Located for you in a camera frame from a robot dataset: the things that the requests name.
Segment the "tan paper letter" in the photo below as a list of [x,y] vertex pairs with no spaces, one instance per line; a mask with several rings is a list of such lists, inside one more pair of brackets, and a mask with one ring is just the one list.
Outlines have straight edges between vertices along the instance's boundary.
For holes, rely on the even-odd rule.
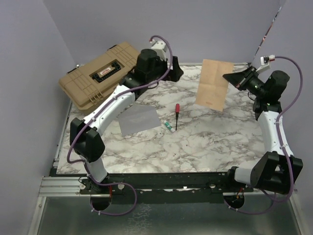
[[228,90],[224,74],[233,72],[231,62],[204,59],[195,103],[215,111],[223,111]]

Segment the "green white glue stick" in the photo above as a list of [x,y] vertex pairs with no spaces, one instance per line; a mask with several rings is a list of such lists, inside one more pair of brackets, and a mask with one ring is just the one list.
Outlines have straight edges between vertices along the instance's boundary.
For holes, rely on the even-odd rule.
[[169,122],[165,122],[164,125],[166,126],[166,128],[171,131],[172,133],[175,132],[175,129],[171,126],[171,124]]

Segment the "grey envelope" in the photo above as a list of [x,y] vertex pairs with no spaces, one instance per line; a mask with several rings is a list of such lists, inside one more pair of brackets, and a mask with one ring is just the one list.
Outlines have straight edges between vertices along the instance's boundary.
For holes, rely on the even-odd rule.
[[122,136],[161,126],[156,108],[148,105],[133,105],[118,116]]

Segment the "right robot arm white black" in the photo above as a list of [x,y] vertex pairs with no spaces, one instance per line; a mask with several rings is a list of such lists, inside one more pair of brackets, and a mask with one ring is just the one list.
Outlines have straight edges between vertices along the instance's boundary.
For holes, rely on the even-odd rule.
[[303,168],[301,159],[291,151],[283,130],[283,110],[279,101],[290,77],[283,71],[274,71],[266,82],[258,77],[255,67],[242,72],[223,75],[240,91],[255,95],[253,111],[260,125],[265,153],[252,168],[233,166],[228,170],[225,187],[236,191],[241,186],[288,194]]

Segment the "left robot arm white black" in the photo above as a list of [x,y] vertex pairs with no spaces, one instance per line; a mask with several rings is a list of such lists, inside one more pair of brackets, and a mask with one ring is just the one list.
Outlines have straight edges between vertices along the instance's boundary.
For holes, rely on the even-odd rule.
[[105,151],[102,135],[106,128],[149,87],[160,81],[178,82],[182,75],[177,56],[161,60],[154,49],[143,49],[136,65],[122,78],[109,98],[93,113],[71,121],[68,153],[74,151],[80,156],[95,192],[103,193],[108,187],[108,172],[101,160]]

